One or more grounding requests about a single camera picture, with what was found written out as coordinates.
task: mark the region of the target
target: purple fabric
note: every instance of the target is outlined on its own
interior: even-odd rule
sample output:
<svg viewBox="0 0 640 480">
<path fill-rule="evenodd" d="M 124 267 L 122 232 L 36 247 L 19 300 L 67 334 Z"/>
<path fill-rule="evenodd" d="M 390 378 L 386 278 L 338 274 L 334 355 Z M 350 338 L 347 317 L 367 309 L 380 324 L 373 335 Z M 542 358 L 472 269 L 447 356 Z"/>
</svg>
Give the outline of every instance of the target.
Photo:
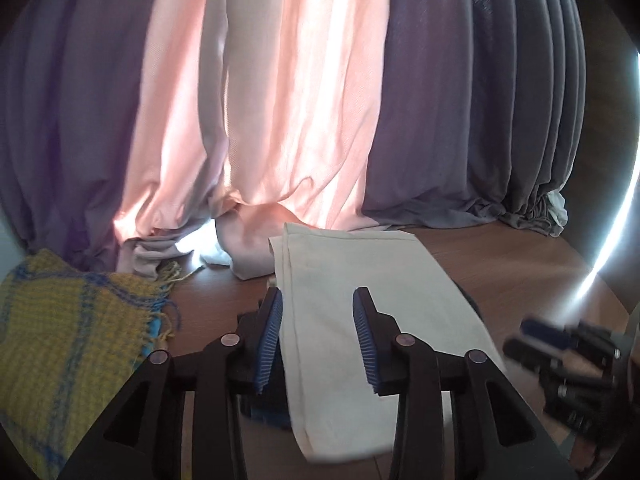
<svg viewBox="0 0 640 480">
<path fill-rule="evenodd" d="M 154 0 L 31 0 L 0 46 L 0 200 L 30 250 L 113 270 Z"/>
<path fill-rule="evenodd" d="M 580 134 L 572 1 L 390 0 L 364 214 L 559 234 L 545 195 L 566 180 Z"/>
</svg>

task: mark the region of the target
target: wooden floor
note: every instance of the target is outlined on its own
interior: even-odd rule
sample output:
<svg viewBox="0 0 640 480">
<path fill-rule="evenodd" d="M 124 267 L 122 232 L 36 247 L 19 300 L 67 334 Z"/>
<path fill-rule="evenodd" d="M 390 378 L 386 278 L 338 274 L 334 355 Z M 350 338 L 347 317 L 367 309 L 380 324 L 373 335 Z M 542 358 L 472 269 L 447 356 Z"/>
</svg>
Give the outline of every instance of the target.
<svg viewBox="0 0 640 480">
<path fill-rule="evenodd" d="M 589 273 L 580 256 L 562 238 L 517 231 L 500 222 L 456 229 L 413 229 L 449 276 L 478 303 L 496 345 L 515 334 L 523 316 L 535 314 L 559 324 L 588 320 L 624 330 L 628 315 L 602 280 L 587 293 L 576 293 Z M 247 282 L 225 267 L 207 268 L 176 285 L 172 299 L 182 314 L 182 327 L 170 343 L 174 355 L 199 351 L 206 343 L 236 327 L 236 315 L 257 307 L 266 278 Z M 542 415 L 536 380 L 508 363 L 510 380 L 556 440 L 566 434 Z M 187 411 L 191 409 L 188 402 Z M 292 433 L 244 421 L 244 454 L 251 480 L 386 478 L 389 455 L 354 463 L 318 466 L 307 463 Z M 185 436 L 184 461 L 189 459 Z"/>
</svg>

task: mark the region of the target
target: folded white cloth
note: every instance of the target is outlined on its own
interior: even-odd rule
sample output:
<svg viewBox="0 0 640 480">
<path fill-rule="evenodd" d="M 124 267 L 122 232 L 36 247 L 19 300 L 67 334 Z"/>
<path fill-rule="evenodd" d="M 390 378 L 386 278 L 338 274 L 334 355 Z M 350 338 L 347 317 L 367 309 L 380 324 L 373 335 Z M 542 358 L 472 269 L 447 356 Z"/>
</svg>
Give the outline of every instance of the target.
<svg viewBox="0 0 640 480">
<path fill-rule="evenodd" d="M 293 432 L 308 460 L 343 462 L 391 449 L 398 398 L 367 383 L 352 297 L 369 287 L 379 312 L 435 350 L 479 348 L 504 364 L 484 324 L 424 246 L 405 232 L 285 224 L 270 238 L 284 296 L 280 345 Z M 443 395 L 450 425 L 449 395 Z"/>
</svg>

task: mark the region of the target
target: metal screw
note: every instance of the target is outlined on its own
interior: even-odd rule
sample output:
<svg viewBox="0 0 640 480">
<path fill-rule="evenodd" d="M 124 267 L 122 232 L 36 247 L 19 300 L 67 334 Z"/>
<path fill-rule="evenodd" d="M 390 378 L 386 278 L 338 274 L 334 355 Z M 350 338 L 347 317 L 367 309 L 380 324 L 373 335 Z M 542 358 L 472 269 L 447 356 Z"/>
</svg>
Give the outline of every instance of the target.
<svg viewBox="0 0 640 480">
<path fill-rule="evenodd" d="M 481 365 L 482 363 L 486 362 L 488 357 L 482 350 L 471 350 L 469 351 L 469 359 L 471 359 L 476 364 Z"/>
<path fill-rule="evenodd" d="M 220 342 L 224 346 L 236 346 L 240 342 L 240 336 L 238 334 L 225 334 L 220 338 Z"/>
<path fill-rule="evenodd" d="M 149 356 L 149 360 L 152 364 L 161 365 L 169 358 L 169 354 L 164 350 L 156 350 L 155 352 L 151 352 Z"/>
<path fill-rule="evenodd" d="M 400 346 L 412 346 L 415 343 L 415 337 L 411 334 L 399 334 L 396 336 L 396 343 Z"/>
</svg>

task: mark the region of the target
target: pink curtain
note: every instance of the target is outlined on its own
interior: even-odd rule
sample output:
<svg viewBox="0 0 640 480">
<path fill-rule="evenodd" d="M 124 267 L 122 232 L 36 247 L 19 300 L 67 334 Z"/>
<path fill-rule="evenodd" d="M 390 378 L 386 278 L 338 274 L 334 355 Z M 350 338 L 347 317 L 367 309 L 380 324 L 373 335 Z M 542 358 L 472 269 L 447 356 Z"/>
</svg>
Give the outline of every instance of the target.
<svg viewBox="0 0 640 480">
<path fill-rule="evenodd" d="M 376 225 L 360 207 L 387 22 L 388 0 L 157 0 L 120 270 L 151 274 L 209 216 L 241 278 L 273 272 L 285 221 Z"/>
</svg>

